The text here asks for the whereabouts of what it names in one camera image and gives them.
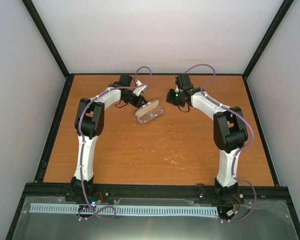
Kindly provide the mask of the brown striped glasses case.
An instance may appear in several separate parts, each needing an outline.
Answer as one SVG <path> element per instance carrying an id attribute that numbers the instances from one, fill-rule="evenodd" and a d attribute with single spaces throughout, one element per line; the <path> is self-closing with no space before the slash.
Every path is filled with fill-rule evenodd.
<path id="1" fill-rule="evenodd" d="M 158 99 L 145 103 L 135 111 L 135 116 L 139 124 L 146 124 L 164 113 L 164 109 L 159 105 Z"/>

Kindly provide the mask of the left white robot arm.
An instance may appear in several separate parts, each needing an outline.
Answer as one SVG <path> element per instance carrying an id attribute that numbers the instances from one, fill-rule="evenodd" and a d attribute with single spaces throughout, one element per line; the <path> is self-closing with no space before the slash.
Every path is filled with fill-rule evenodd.
<path id="1" fill-rule="evenodd" d="M 119 101 L 137 108 L 142 106 L 146 100 L 141 93 L 144 93 L 147 87 L 146 82 L 142 83 L 136 77 L 122 74 L 119 81 L 110 84 L 101 93 L 79 101 L 74 122 L 78 135 L 78 157 L 70 184 L 82 201 L 89 201 L 94 195 L 93 161 L 96 143 L 105 125 L 106 109 Z"/>

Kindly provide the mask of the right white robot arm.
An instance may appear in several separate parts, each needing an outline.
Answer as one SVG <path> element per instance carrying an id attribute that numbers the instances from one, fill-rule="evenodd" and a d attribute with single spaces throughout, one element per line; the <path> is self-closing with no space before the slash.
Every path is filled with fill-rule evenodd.
<path id="1" fill-rule="evenodd" d="M 240 107 L 229 107 L 211 97 L 204 89 L 194 87 L 188 74 L 175 77 L 175 89 L 166 101 L 178 108 L 200 110 L 213 121 L 213 140 L 219 149 L 219 169 L 214 181 L 214 196 L 225 202 L 238 190 L 237 170 L 240 150 L 248 140 L 248 131 Z"/>

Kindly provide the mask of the orange tinted sunglasses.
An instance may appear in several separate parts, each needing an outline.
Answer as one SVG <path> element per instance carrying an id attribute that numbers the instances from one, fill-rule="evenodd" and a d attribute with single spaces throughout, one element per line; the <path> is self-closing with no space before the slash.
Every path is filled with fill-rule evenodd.
<path id="1" fill-rule="evenodd" d="M 137 121 L 140 124 L 146 124 L 146 123 L 150 122 L 151 120 L 153 120 L 154 118 L 162 115 L 163 113 L 164 113 L 164 109 L 158 105 L 155 108 L 147 111 L 146 113 L 139 115 L 137 117 Z"/>

